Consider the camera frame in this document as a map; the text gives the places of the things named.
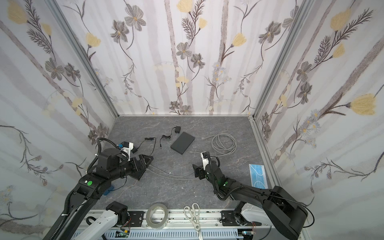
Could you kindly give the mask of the dark grey switch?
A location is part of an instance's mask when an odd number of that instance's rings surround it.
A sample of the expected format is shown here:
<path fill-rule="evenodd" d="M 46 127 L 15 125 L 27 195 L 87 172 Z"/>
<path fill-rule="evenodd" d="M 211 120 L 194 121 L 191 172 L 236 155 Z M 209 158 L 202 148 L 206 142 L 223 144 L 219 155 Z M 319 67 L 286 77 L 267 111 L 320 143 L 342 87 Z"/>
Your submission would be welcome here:
<path fill-rule="evenodd" d="M 188 149 L 188 147 L 192 144 L 194 140 L 195 140 L 195 137 L 193 137 L 192 135 L 186 132 L 183 132 L 171 145 L 171 149 L 183 155 L 184 152 Z"/>

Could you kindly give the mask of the small black adapter with cable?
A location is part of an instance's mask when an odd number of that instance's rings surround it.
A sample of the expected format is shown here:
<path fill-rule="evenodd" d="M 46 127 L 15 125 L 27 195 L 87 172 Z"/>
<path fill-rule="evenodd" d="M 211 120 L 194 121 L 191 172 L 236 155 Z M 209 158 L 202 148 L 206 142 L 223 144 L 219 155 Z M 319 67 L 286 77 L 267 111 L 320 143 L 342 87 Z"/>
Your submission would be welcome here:
<path fill-rule="evenodd" d="M 168 140 L 168 139 L 170 139 L 170 138 L 172 137 L 173 133 L 179 134 L 180 131 L 181 131 L 181 127 L 180 127 L 180 126 L 176 126 L 176 127 L 173 127 L 173 128 L 171 129 L 171 133 L 170 133 L 170 134 L 168 134 L 168 135 L 162 135 L 161 138 L 160 138 L 160 141 L 159 141 L 160 148 L 162 148 L 162 140 L 163 140 L 163 139 L 167 139 L 167 140 Z"/>

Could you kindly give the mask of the black ribbed network switch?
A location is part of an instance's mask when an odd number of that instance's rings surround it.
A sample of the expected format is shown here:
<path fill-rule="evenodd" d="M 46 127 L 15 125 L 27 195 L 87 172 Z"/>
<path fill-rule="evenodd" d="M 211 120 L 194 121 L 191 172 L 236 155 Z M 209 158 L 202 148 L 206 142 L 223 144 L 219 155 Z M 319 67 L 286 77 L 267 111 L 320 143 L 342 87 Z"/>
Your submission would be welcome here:
<path fill-rule="evenodd" d="M 128 174 L 129 177 L 139 181 L 144 175 L 147 168 L 142 168 L 141 166 L 135 167 L 132 166 L 131 172 Z"/>

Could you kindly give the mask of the black power adapter with cable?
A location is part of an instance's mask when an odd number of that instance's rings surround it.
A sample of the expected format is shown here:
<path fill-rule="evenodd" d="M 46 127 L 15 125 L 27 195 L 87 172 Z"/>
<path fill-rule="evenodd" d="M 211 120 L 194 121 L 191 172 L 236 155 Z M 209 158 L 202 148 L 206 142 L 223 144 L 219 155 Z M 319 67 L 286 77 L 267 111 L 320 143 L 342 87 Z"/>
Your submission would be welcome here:
<path fill-rule="evenodd" d="M 154 153 L 155 147 L 156 147 L 156 143 L 157 143 L 157 138 L 156 137 L 145 138 L 138 146 L 134 146 L 134 148 L 132 149 L 131 153 L 133 153 L 133 154 L 136 153 L 140 149 L 140 147 L 142 146 L 143 143 L 149 142 L 149 141 L 153 141 L 154 142 L 153 150 L 152 150 L 152 152 L 150 154 L 150 156 L 152 156 L 153 153 Z"/>

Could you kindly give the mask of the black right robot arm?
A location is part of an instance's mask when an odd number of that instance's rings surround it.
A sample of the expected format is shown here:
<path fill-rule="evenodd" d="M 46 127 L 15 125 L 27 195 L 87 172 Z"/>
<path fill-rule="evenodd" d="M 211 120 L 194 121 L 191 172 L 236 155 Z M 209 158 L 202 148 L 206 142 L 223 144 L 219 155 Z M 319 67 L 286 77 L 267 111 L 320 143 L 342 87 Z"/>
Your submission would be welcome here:
<path fill-rule="evenodd" d="M 302 229 L 306 228 L 308 215 L 314 217 L 305 204 L 296 201 L 280 186 L 260 189 L 227 178 L 208 152 L 202 153 L 202 162 L 201 166 L 192 165 L 195 177 L 209 181 L 218 199 L 225 201 L 232 198 L 239 201 L 240 208 L 250 204 L 264 210 L 275 229 L 289 240 L 299 238 Z"/>

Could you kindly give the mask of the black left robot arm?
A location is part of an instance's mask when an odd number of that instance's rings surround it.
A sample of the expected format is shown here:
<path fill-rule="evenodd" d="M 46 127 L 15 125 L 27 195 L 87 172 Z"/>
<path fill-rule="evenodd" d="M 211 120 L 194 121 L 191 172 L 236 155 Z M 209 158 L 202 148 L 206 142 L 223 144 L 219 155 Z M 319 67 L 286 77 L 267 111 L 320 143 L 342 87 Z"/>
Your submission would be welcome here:
<path fill-rule="evenodd" d="M 154 157 L 139 155 L 137 158 L 123 151 L 123 147 L 106 138 L 97 138 L 98 152 L 80 178 L 77 185 L 67 195 L 64 210 L 53 224 L 45 240 L 69 240 L 78 229 L 84 217 L 102 195 L 112 186 L 112 182 L 130 176 L 140 180 Z"/>

